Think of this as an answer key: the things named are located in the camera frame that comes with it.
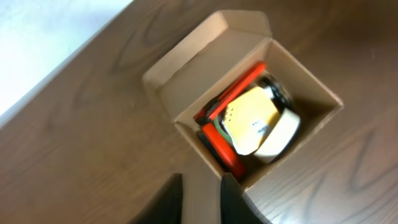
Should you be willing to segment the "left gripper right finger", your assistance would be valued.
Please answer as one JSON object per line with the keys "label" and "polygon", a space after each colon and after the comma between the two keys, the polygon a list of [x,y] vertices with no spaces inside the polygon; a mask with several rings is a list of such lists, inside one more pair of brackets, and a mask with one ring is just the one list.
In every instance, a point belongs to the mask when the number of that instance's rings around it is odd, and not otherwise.
{"label": "left gripper right finger", "polygon": [[221,178],[220,216],[221,224],[272,224],[230,173]]}

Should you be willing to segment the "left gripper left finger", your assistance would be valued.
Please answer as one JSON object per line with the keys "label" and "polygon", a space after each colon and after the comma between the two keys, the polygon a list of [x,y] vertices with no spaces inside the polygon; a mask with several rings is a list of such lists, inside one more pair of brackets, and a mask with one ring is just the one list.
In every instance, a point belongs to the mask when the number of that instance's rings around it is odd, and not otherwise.
{"label": "left gripper left finger", "polygon": [[149,204],[128,224],[181,224],[183,175],[174,173]]}

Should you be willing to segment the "red cylindrical lighter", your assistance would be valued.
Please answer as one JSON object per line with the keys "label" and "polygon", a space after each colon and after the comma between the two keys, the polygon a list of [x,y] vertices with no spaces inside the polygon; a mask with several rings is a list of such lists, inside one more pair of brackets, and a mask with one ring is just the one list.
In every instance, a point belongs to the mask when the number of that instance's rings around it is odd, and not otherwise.
{"label": "red cylindrical lighter", "polygon": [[212,123],[207,123],[200,127],[201,138],[205,141],[205,146],[213,156],[227,168],[235,178],[241,179],[246,168],[238,155],[233,151],[226,139],[216,130]]}

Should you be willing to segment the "green tape roll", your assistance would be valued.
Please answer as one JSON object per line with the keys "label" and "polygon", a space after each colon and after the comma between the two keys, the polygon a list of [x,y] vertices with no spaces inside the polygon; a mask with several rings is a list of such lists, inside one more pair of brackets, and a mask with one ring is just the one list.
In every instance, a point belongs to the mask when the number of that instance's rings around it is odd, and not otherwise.
{"label": "green tape roll", "polygon": [[214,124],[216,130],[218,131],[218,133],[221,134],[221,136],[226,140],[226,142],[228,144],[232,145],[233,142],[232,142],[231,136],[223,129],[222,125],[220,125],[220,121],[219,121],[218,117],[216,117],[213,120],[213,124]]}

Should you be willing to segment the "white tape roll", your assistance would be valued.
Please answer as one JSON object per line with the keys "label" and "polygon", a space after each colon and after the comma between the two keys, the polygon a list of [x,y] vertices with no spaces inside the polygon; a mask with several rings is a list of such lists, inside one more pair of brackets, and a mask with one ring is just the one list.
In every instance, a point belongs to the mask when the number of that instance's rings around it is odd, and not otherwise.
{"label": "white tape roll", "polygon": [[287,147],[295,136],[299,126],[299,115],[285,108],[273,130],[254,153],[254,156],[263,162],[272,162]]}

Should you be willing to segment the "red utility knife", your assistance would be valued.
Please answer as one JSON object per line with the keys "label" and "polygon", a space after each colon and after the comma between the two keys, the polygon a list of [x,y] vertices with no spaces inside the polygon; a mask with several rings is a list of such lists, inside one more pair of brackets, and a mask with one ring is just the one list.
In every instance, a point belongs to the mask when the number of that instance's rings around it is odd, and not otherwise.
{"label": "red utility knife", "polygon": [[266,68],[266,63],[257,61],[246,70],[225,91],[210,100],[193,118],[202,125],[214,120],[250,83],[252,83]]}

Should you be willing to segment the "brown cardboard box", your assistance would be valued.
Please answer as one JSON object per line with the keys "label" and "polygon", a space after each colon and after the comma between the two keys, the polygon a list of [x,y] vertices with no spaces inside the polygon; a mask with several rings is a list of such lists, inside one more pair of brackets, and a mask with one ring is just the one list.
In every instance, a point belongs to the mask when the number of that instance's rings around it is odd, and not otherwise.
{"label": "brown cardboard box", "polygon": [[150,100],[217,176],[223,169],[197,136],[194,116],[258,61],[286,89],[302,122],[270,165],[255,168],[241,181],[250,189],[305,145],[342,108],[342,100],[273,39],[261,11],[221,10],[206,18],[143,76]]}

